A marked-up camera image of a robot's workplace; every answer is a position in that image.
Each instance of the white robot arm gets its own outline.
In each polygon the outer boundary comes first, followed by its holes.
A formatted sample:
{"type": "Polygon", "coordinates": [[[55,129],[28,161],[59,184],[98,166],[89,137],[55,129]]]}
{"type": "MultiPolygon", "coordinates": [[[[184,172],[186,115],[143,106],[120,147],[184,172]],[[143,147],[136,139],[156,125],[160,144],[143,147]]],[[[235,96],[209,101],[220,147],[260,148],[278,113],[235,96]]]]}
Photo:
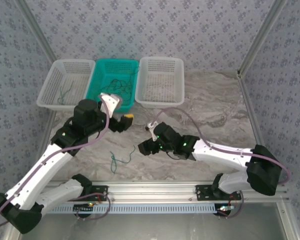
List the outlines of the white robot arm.
{"type": "Polygon", "coordinates": [[[249,156],[265,156],[276,161],[264,146],[256,145],[254,149],[236,148],[204,141],[197,136],[181,136],[164,122],[149,123],[146,129],[150,131],[152,138],[138,145],[143,155],[164,151],[173,153],[181,160],[211,161],[238,170],[231,174],[218,174],[210,187],[200,190],[200,194],[203,194],[201,199],[203,197],[207,200],[227,200],[237,191],[251,188],[268,196],[276,193],[281,173],[281,167],[278,166],[280,163],[274,164],[259,157],[249,156]]]}
{"type": "Polygon", "coordinates": [[[131,126],[132,114],[122,116],[120,121],[112,117],[122,102],[118,96],[102,93],[100,98],[103,103],[90,99],[80,101],[74,108],[73,117],[56,132],[37,163],[14,187],[5,194],[0,193],[1,215],[22,234],[31,231],[47,212],[60,204],[95,193],[91,181],[81,174],[73,176],[55,189],[44,193],[42,191],[58,170],[77,154],[82,145],[88,144],[88,137],[106,127],[106,112],[109,117],[108,128],[113,132],[122,132],[131,126]]]}

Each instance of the plastic basket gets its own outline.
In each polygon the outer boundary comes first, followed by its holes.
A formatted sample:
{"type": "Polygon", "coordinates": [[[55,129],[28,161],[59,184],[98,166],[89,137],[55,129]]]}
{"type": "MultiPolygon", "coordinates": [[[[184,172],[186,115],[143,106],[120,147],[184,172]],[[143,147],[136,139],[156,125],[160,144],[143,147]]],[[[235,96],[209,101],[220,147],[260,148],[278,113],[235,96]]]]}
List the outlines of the plastic basket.
{"type": "Polygon", "coordinates": [[[185,100],[184,62],[173,57],[143,57],[135,100],[145,108],[168,108],[185,100]]]}
{"type": "Polygon", "coordinates": [[[116,112],[128,112],[134,104],[138,70],[136,60],[98,59],[86,98],[99,101],[100,93],[116,94],[123,100],[116,112]]]}
{"type": "Polygon", "coordinates": [[[95,61],[85,59],[56,60],[46,76],[36,104],[54,111],[73,111],[85,99],[95,61]]]}

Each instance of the patterned wallpaper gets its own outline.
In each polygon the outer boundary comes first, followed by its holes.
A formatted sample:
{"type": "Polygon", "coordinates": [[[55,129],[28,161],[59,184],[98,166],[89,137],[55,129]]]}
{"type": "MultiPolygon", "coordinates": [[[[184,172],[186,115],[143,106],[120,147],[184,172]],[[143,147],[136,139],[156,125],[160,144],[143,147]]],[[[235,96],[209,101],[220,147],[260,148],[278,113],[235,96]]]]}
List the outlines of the patterned wallpaper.
{"type": "Polygon", "coordinates": [[[166,56],[237,70],[274,0],[26,0],[59,59],[166,56]]]}
{"type": "Polygon", "coordinates": [[[266,145],[292,171],[300,222],[300,0],[289,0],[245,76],[266,145]]]}
{"type": "Polygon", "coordinates": [[[0,192],[36,161],[49,113],[36,100],[49,68],[14,1],[0,0],[0,192]]]}

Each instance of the marble surface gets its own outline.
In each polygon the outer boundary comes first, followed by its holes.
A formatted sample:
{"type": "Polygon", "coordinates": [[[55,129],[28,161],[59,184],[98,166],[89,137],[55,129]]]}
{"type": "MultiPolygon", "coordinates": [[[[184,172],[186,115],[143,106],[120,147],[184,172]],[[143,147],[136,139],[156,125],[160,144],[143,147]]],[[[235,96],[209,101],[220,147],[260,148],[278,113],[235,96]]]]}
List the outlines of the marble surface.
{"type": "MultiPolygon", "coordinates": [[[[236,78],[224,73],[188,71],[185,73],[185,99],[180,106],[197,121],[202,133],[214,143],[238,148],[253,148],[256,144],[247,109],[236,78]]],[[[143,108],[134,103],[132,126],[125,132],[108,132],[96,144],[83,148],[53,178],[67,180],[83,174],[96,180],[213,180],[218,173],[236,170],[214,162],[173,160],[164,152],[143,156],[137,145],[151,136],[145,130],[160,109],[143,108]],[[136,147],[129,164],[117,164],[116,174],[110,170],[111,153],[119,160],[129,160],[129,153],[136,147]]],[[[72,112],[57,112],[51,136],[72,116],[72,112]]],[[[161,114],[160,122],[172,126],[181,135],[198,133],[192,122],[176,110],[161,114]]]]}

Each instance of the green plastic basket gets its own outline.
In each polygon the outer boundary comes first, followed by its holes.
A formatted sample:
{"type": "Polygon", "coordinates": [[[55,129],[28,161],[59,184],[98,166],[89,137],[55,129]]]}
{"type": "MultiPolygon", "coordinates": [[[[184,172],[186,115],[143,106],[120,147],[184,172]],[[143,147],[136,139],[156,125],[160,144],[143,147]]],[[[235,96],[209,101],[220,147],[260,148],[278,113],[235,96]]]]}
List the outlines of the green plastic basket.
{"type": "Polygon", "coordinates": [[[100,93],[116,94],[123,100],[116,112],[128,112],[134,104],[138,71],[139,63],[136,60],[98,59],[86,98],[98,102],[100,93]]]}

